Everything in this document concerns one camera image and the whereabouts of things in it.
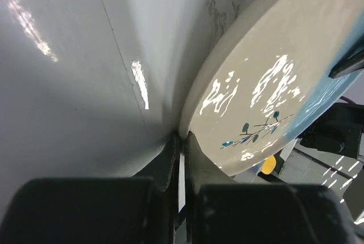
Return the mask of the cream and blue leaf plate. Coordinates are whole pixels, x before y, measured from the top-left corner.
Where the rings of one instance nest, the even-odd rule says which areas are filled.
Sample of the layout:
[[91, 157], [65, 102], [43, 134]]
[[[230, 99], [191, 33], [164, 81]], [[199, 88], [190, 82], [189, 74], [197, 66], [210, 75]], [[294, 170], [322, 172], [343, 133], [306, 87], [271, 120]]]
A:
[[332, 69], [363, 37], [363, 0], [255, 0], [199, 70], [179, 134], [228, 175], [299, 136], [358, 78]]

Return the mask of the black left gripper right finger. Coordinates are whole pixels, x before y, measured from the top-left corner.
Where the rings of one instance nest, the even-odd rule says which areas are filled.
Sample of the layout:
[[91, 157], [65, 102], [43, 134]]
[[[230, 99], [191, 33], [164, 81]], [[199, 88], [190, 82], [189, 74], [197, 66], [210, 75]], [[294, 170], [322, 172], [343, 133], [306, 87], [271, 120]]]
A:
[[235, 184], [236, 181], [221, 171], [202, 151], [193, 132], [189, 132], [183, 143], [185, 167], [185, 191], [196, 195], [207, 184]]

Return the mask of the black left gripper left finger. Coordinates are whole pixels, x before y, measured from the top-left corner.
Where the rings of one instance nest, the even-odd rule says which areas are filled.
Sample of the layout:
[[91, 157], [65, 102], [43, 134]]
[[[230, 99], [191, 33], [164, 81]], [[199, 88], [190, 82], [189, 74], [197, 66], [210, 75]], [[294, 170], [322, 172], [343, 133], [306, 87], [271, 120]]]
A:
[[172, 181], [176, 159], [179, 156], [179, 145], [179, 135], [171, 134], [162, 151], [133, 177], [150, 178], [158, 190], [165, 192]]

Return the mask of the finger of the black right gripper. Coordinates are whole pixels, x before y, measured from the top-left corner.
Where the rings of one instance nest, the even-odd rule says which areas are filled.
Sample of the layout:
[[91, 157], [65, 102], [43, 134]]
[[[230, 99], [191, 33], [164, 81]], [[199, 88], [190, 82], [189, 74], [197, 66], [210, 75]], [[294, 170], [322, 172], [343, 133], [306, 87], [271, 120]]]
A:
[[330, 78], [339, 78], [363, 70], [363, 36], [344, 54], [330, 71]]

